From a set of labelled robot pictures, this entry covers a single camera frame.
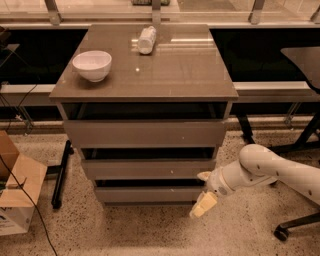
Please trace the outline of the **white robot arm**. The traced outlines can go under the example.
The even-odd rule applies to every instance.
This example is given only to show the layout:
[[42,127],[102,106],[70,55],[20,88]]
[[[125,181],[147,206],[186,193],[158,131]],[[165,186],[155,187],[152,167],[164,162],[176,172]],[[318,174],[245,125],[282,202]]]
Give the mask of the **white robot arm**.
[[219,197],[229,196],[237,189],[281,181],[320,204],[320,169],[280,157],[270,149],[258,145],[244,146],[239,158],[224,166],[197,174],[205,182],[203,191],[189,215],[201,217],[217,203]]

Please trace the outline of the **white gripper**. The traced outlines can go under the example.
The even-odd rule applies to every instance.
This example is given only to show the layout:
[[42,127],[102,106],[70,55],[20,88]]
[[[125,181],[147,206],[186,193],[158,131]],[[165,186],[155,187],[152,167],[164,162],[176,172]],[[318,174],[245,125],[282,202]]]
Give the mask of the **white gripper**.
[[213,208],[217,204],[217,197],[227,197],[234,193],[224,179],[222,167],[213,171],[200,172],[197,177],[202,181],[206,181],[209,191],[202,192],[199,195],[189,213],[191,218],[199,218]]

